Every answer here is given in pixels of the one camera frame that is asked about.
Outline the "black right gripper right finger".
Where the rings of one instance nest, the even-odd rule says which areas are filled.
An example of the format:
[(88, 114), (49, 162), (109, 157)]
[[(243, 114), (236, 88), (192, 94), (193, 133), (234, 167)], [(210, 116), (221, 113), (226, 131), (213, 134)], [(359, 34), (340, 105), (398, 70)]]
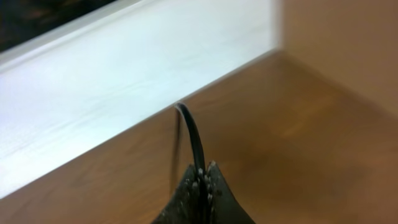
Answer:
[(210, 223), (213, 224), (255, 224), (234, 197), (215, 161), (207, 170), (208, 202), (210, 204)]

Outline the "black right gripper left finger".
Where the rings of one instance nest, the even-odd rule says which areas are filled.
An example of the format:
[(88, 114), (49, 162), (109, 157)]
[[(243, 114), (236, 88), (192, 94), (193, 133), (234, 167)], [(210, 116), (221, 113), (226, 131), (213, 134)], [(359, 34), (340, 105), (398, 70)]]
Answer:
[(170, 201), (151, 224), (201, 223), (199, 198), (200, 191), (195, 178), (195, 168), (189, 165)]

